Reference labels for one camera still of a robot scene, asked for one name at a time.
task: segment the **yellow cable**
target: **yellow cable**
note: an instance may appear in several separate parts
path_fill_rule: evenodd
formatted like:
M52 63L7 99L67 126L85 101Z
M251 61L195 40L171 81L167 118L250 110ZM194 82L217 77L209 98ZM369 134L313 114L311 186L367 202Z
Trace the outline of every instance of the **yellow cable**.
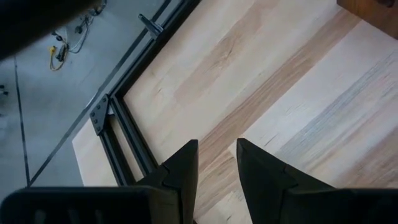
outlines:
M65 60L67 59L67 55L68 55L68 49L67 49L67 47L68 47L68 45L67 45L66 43L63 43L63 45L64 45L65 50L66 50L66 51L65 51L65 56L64 56L64 58L63 58L61 64L60 64L58 67L54 67L54 64L53 64L53 61L52 61L52 59L53 59L53 57L54 57L54 54L55 54L55 51L57 50L57 48L56 48L55 46L50 47L50 69L51 69L51 71L53 71L53 72L60 70L60 69L62 68L63 63L64 63Z

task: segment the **gray floor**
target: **gray floor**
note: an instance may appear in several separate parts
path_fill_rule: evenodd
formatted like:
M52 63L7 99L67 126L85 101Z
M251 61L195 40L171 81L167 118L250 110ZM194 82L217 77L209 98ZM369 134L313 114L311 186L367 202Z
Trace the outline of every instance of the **gray floor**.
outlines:
M30 179L49 154L60 148L33 186L82 185L71 140L87 120L83 109L114 70L144 26L137 19L142 13L153 16L163 0L110 0L104 12L95 18L79 54L69 55L61 70L49 69L49 47L59 46L47 36L19 52L15 59L0 63L0 84L10 91L0 98L0 200L27 184L17 103L16 72L21 92L21 107ZM73 36L68 26L68 39ZM143 41L127 58L114 78L106 83L107 92L143 48Z

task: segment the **wooden block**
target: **wooden block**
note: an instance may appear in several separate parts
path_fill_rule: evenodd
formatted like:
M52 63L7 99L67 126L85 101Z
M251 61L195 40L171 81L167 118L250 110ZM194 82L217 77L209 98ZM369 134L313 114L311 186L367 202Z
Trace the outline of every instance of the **wooden block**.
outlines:
M337 0L337 4L398 39L398 2L392 7L377 0Z

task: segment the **black bracket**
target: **black bracket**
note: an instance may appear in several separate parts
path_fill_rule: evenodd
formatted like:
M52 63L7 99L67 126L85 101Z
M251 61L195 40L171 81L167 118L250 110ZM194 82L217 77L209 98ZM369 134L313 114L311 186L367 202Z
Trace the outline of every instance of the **black bracket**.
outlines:
M150 32L150 36L154 40L156 40L159 37L159 35L162 34L163 27L161 25L149 20L142 14L138 15L138 19L140 19L144 23L146 29Z
M93 123L95 133L98 135L101 134L104 129L105 119L108 115L109 109L109 96L107 94L102 97L102 99L98 102L98 104L94 107L94 109L90 113L90 119Z

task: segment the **black metal frame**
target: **black metal frame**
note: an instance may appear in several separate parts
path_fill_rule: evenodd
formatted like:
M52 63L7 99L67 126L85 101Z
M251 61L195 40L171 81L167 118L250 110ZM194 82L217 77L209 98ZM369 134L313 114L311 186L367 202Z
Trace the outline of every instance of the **black metal frame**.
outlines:
M146 25L146 29L144 29L136 39L136 45L138 45L148 31L151 34L151 40L118 80L117 84L113 86L108 94L102 97L90 113L91 122L93 123L97 136L101 139L116 182L119 186L132 185L135 184L136 181L111 127L109 121L110 116L116 117L117 122L120 124L142 174L147 176L155 171L159 165L152 155L123 97L197 6L199 1L200 0L181 0L162 25L156 24L155 21L169 5L170 0L164 2L151 20L145 18L143 15L139 16L139 19Z

